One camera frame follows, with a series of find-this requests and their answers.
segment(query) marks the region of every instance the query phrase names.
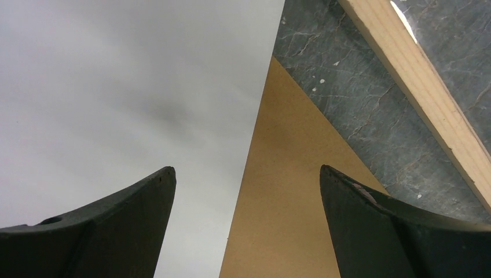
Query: gray marble surface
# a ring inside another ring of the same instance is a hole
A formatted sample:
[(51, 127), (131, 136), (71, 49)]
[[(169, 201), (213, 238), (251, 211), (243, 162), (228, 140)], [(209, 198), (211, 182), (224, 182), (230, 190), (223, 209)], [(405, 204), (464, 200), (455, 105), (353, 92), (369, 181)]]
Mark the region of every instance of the gray marble surface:
[[(491, 2), (397, 4), (490, 150)], [(491, 223), (337, 1), (286, 0), (273, 54), (392, 196)]]

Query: light wood board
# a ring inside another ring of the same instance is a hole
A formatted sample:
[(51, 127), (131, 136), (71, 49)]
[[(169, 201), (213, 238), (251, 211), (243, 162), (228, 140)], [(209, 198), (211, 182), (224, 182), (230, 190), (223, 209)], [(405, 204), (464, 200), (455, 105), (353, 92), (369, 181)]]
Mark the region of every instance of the light wood board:
[(491, 212), (491, 157), (389, 0), (339, 0), (450, 160)]
[(220, 278), (339, 277), (320, 195), (322, 164), (387, 193), (273, 58)]

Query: dark green curved part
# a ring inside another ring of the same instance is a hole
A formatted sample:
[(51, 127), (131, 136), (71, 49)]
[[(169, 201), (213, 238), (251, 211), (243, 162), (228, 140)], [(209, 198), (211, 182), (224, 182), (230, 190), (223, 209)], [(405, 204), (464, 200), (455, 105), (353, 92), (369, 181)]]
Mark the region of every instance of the dark green curved part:
[(321, 195), (342, 278), (491, 277), (491, 226), (422, 210), (322, 166)]
[(153, 277), (175, 184), (165, 167), (38, 225), (0, 229), (0, 277)]

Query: brown cardboard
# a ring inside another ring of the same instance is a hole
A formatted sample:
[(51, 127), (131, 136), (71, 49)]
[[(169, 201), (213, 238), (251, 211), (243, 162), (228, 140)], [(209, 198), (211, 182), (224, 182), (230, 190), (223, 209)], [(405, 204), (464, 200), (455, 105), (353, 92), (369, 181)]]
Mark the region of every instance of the brown cardboard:
[(320, 195), (322, 164), (386, 193), (273, 58), (220, 278), (339, 277)]

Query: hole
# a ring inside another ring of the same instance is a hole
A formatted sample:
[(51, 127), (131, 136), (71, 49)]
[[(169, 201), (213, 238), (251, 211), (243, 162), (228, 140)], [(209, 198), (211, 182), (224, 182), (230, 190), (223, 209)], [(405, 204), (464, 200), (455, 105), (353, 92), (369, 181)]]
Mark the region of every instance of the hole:
[(55, 216), (55, 217), (51, 217), (51, 218), (48, 218), (46, 220), (43, 220), (43, 222), (39, 223), (38, 225), (53, 224), (53, 223), (56, 223), (56, 222), (60, 222), (62, 219), (63, 218), (61, 218), (61, 217)]

